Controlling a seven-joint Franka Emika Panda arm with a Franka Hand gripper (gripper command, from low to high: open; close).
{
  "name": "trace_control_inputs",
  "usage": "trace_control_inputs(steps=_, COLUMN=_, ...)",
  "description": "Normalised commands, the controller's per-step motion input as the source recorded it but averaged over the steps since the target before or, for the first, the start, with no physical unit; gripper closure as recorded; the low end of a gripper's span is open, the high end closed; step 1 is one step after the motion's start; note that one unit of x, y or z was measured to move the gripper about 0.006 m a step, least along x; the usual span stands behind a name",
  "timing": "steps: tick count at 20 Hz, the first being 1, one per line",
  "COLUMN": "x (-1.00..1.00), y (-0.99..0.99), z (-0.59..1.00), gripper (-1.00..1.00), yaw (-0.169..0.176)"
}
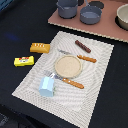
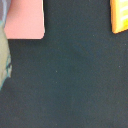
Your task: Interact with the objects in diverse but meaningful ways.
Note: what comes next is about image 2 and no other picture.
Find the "grey-teal gripper finger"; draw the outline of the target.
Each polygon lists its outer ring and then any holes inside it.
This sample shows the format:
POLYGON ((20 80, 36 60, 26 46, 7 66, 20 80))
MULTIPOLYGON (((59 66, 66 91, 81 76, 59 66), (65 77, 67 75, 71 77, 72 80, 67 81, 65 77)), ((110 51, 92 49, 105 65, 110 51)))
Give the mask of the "grey-teal gripper finger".
POLYGON ((8 40, 3 28, 0 28, 0 89, 11 76, 12 64, 8 40))

